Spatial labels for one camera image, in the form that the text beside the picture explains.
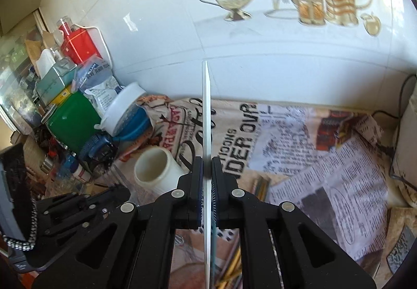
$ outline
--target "metal screw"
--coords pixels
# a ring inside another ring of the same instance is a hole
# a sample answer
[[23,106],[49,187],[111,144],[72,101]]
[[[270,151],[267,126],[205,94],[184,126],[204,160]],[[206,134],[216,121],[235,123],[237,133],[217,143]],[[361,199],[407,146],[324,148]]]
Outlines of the metal screw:
[[291,202],[284,202],[281,205],[282,210],[291,212],[295,209],[295,206]]
[[232,190],[232,195],[234,197],[243,197],[245,196],[245,191],[243,191],[242,189],[234,189]]
[[123,203],[123,204],[120,206],[120,210],[121,210],[123,213],[129,213],[129,212],[131,212],[134,208],[135,208],[135,206],[134,206],[132,203],[129,203],[129,202]]
[[171,192],[172,197],[174,198],[181,198],[184,196],[184,191],[181,189],[175,189]]

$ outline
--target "yellow box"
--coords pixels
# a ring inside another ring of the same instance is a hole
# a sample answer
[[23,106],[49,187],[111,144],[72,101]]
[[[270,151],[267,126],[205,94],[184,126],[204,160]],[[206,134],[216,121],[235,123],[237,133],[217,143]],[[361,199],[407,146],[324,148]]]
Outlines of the yellow box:
[[64,100],[66,100],[71,95],[71,85],[68,85],[60,94],[55,97],[51,104],[60,105]]

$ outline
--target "newspaper print tablecloth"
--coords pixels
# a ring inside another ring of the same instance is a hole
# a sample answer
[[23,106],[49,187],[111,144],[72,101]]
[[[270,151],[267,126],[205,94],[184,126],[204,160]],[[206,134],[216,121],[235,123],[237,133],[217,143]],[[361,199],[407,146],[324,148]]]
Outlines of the newspaper print tablecloth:
[[[146,109],[154,127],[150,144],[168,149],[184,172],[188,172],[193,155],[202,155],[202,101],[198,98],[171,101],[167,97],[148,96],[141,98],[138,103]],[[271,184],[277,187],[284,186],[287,182],[281,184],[280,182],[288,178],[290,178],[288,182],[292,179],[301,180],[305,176],[306,169],[314,168],[324,158],[331,159],[332,154],[340,147],[346,146],[345,149],[353,149],[351,151],[366,154],[368,146],[365,143],[359,144],[356,141],[357,136],[353,138],[356,144],[343,145],[351,139],[354,131],[360,132],[372,144],[378,141],[381,134],[371,117],[355,112],[224,100],[212,100],[211,106],[212,154],[220,157],[224,172],[233,174],[239,187],[247,191],[251,190],[258,176],[271,178]],[[158,194],[144,190],[135,184],[133,166],[136,158],[137,155],[132,154],[130,160],[118,161],[116,165],[124,174],[124,182],[135,189],[136,198],[133,200],[143,205],[152,202]],[[373,160],[369,168],[374,168],[376,165],[377,163]],[[358,169],[353,172],[358,173],[357,177],[362,181],[368,178],[366,170]],[[360,187],[360,183],[355,180],[346,183],[341,178],[339,170],[330,173],[329,178],[335,180],[338,187]],[[375,210],[381,211],[381,217],[386,212],[383,183],[383,176],[380,173],[373,174],[373,178],[367,183],[367,189],[381,199],[375,202],[377,206]],[[318,185],[310,189],[310,197],[305,192],[302,198],[311,200],[311,205],[315,206],[322,203],[321,198],[324,193],[327,194],[326,187]],[[356,193],[353,189],[347,190],[347,194],[348,198],[353,195],[365,200],[360,192]],[[286,199],[290,199],[290,193],[285,196]],[[326,197],[328,198],[327,206],[324,208],[326,210],[317,218],[320,222],[338,210],[340,204],[332,202],[335,196],[326,195]],[[273,203],[278,204],[278,197],[271,198]],[[300,205],[300,203],[303,204],[302,198],[300,201],[296,198],[293,200]],[[301,205],[301,207],[315,220],[311,211],[307,210],[308,206]],[[354,247],[346,248],[340,236],[345,230],[351,231],[347,228],[349,223],[341,222],[342,215],[335,216],[332,225],[339,226],[339,232],[335,233],[334,239],[352,257],[357,258],[361,252],[363,254],[367,250],[378,247],[378,245],[371,247],[372,243],[361,240]],[[356,220],[351,216],[346,219]],[[374,237],[383,238],[383,234],[379,232],[383,229],[384,220],[381,218],[374,224],[376,227],[373,233],[378,232]],[[170,287],[180,288],[187,283],[187,286],[192,288],[202,288],[204,287],[204,278],[202,282],[200,281],[200,276],[204,277],[204,267],[201,265],[204,250],[202,229],[177,231],[177,235]],[[218,231],[216,259],[218,267],[221,267],[227,258],[236,235],[235,231]],[[190,284],[191,279],[186,275],[187,272],[192,274],[193,284]]]

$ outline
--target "green container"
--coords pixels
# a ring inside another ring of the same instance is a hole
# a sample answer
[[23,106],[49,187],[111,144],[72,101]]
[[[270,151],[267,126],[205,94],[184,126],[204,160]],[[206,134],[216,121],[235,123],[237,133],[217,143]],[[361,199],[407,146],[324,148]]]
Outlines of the green container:
[[85,142],[97,133],[94,125],[101,122],[100,116],[82,93],[69,96],[47,121],[51,133],[61,143],[79,154]]

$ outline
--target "plastic bag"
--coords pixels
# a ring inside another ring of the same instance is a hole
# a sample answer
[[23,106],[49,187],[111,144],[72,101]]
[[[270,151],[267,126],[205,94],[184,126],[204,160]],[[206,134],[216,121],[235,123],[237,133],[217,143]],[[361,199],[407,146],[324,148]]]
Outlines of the plastic bag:
[[103,83],[84,90],[84,96],[90,100],[99,116],[103,118],[107,108],[120,91],[122,91],[122,88],[116,81],[116,78],[111,76]]
[[72,80],[71,92],[80,90],[82,93],[86,89],[91,89],[113,76],[110,64],[104,59],[91,56],[83,64],[77,66],[74,79]]

